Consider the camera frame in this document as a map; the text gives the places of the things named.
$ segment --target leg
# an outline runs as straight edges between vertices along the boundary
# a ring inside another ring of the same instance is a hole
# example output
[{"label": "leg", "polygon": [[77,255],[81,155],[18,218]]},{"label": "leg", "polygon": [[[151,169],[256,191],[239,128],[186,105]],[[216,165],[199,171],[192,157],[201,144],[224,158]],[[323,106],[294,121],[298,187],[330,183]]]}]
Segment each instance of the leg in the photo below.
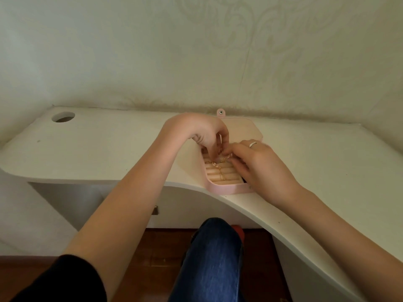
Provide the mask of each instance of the leg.
[{"label": "leg", "polygon": [[242,242],[220,218],[207,219],[192,238],[169,302],[237,302]]}]

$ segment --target black sleeve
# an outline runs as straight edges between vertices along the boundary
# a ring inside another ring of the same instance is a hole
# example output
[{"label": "black sleeve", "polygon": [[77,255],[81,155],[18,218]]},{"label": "black sleeve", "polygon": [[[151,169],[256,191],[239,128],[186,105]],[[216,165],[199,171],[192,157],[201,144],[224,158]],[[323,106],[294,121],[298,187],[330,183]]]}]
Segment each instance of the black sleeve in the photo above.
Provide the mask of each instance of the black sleeve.
[{"label": "black sleeve", "polygon": [[106,292],[95,268],[74,255],[62,255],[11,302],[102,301]]}]

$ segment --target red sock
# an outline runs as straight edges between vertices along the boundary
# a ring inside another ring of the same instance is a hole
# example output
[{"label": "red sock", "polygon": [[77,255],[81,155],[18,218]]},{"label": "red sock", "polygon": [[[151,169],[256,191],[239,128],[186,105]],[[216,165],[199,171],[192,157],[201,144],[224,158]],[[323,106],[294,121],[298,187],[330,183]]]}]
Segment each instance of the red sock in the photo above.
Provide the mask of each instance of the red sock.
[{"label": "red sock", "polygon": [[241,242],[243,244],[243,241],[245,240],[245,233],[243,232],[241,226],[239,225],[232,225],[231,226],[239,235],[239,238],[241,239]]}]

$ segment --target floor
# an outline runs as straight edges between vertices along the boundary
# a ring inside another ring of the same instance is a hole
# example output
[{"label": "floor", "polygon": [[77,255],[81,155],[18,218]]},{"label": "floor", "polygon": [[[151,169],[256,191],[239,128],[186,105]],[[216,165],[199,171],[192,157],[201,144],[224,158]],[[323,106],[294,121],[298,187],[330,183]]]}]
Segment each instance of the floor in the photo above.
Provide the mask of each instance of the floor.
[{"label": "floor", "polygon": [[[113,302],[166,301],[194,230],[147,229]],[[248,302],[290,301],[271,235],[245,230],[241,291]],[[0,257],[0,302],[9,301],[47,269],[51,259]]]}]

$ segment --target forearm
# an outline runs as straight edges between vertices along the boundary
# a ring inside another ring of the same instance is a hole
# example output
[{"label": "forearm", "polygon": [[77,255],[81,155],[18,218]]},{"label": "forearm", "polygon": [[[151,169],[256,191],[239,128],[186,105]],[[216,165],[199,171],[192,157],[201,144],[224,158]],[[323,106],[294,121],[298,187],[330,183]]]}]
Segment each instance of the forearm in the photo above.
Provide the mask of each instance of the forearm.
[{"label": "forearm", "polygon": [[370,301],[403,301],[403,263],[303,189],[281,208],[350,276]]},{"label": "forearm", "polygon": [[186,139],[183,129],[164,126],[151,147],[112,190],[64,252],[87,260],[97,269],[108,300],[118,288],[169,170]]}]

